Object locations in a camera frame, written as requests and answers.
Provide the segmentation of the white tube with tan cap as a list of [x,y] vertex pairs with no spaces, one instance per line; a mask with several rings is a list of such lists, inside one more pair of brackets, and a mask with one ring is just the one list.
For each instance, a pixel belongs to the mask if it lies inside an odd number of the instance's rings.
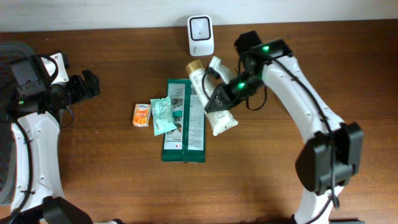
[[[205,109],[205,106],[209,102],[209,99],[206,97],[205,93],[208,96],[211,96],[215,90],[215,86],[208,76],[205,77],[204,83],[202,83],[202,79],[205,75],[205,68],[201,63],[201,60],[197,59],[190,62],[186,66],[186,71],[190,81],[192,82],[193,88],[199,97],[201,107]],[[211,113],[205,112],[205,115],[210,122],[214,136],[217,136],[229,128],[238,125],[238,121],[235,120],[233,115],[228,110]]]

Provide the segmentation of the green white package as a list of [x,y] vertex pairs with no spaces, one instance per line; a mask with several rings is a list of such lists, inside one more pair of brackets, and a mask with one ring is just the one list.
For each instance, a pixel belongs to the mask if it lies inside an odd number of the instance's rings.
[[176,129],[164,134],[163,162],[205,162],[205,114],[189,79],[168,80]]

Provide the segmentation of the mint green small packet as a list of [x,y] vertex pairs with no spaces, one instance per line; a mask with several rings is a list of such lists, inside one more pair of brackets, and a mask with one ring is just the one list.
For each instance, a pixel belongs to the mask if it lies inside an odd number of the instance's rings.
[[177,127],[174,125],[170,97],[152,99],[150,103],[152,107],[154,135],[158,136],[175,130]]

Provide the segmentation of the orange tissue pack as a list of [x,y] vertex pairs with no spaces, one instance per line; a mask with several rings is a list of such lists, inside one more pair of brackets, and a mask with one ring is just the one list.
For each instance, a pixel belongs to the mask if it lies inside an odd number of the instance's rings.
[[151,104],[136,104],[132,119],[133,126],[139,128],[148,127],[151,112]]

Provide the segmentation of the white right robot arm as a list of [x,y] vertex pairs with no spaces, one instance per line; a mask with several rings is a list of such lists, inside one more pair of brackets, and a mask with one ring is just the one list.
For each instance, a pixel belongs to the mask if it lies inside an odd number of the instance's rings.
[[292,117],[304,141],[295,162],[303,185],[293,223],[330,223],[340,207],[339,194],[359,172],[364,133],[358,123],[347,124],[311,86],[298,60],[282,40],[263,43],[240,36],[238,76],[206,95],[205,111],[230,110],[248,101],[260,87],[270,88]]

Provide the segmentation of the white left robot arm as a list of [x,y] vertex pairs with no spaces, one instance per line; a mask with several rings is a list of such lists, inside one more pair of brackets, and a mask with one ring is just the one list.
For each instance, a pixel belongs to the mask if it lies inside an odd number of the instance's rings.
[[16,144],[16,191],[11,214],[3,223],[92,223],[91,217],[65,199],[58,163],[62,113],[100,93],[91,71],[67,74],[62,51],[13,60],[17,86],[7,106]]

